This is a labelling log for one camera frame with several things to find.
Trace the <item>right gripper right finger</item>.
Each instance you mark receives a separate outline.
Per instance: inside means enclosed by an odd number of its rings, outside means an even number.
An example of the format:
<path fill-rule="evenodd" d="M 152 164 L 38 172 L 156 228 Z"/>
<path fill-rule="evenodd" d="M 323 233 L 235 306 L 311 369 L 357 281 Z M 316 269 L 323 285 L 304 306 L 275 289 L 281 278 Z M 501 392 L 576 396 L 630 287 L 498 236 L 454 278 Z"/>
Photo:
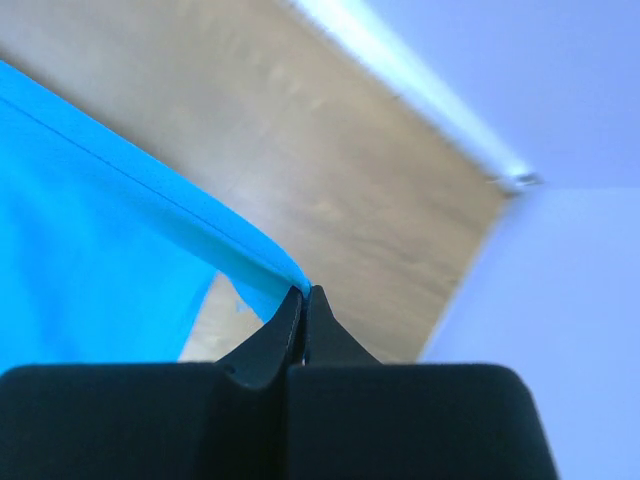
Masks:
<path fill-rule="evenodd" d="M 533 397 L 494 364 L 383 364 L 321 287 L 287 372 L 291 479 L 554 479 Z"/>

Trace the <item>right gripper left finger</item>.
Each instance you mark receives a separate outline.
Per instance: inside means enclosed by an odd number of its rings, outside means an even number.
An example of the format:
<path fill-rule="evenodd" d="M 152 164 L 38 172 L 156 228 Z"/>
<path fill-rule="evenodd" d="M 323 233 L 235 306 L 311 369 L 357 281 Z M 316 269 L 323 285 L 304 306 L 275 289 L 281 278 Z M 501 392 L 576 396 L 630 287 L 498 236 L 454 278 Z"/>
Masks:
<path fill-rule="evenodd" d="M 1 378 L 5 479 L 273 479 L 303 299 L 216 362 L 30 365 Z"/>

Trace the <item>teal t shirt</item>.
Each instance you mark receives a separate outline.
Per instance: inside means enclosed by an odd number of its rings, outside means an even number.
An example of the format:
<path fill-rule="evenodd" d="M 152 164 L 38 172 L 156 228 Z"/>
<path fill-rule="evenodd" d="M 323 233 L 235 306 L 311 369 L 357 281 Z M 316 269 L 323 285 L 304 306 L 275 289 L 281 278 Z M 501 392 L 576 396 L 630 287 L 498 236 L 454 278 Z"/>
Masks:
<path fill-rule="evenodd" d="M 311 285 L 258 228 L 1 67 L 1 367 L 174 362 L 225 275 L 268 321 Z"/>

